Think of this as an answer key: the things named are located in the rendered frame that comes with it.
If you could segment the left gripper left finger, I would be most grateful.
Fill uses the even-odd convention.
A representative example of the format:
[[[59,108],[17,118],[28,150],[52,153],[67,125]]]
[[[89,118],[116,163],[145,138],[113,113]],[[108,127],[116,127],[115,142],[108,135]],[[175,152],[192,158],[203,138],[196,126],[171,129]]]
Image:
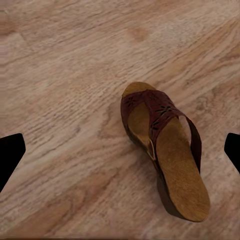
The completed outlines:
[[[0,138],[0,193],[26,152],[22,133]]]

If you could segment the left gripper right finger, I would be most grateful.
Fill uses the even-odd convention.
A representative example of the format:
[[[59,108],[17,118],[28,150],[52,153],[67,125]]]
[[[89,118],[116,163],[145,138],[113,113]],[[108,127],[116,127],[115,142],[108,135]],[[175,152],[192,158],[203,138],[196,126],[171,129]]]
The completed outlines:
[[[240,135],[229,133],[227,135],[224,151],[240,173]]]

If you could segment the sandal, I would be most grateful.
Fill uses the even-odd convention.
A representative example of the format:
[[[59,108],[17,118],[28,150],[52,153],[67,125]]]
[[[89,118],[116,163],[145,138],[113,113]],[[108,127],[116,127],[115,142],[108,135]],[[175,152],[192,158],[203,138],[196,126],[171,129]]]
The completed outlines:
[[[211,203],[200,176],[202,142],[193,122],[166,93],[142,81],[126,88],[120,111],[128,137],[152,161],[158,193],[167,213],[195,223],[204,222]],[[188,121],[191,144],[179,115]]]

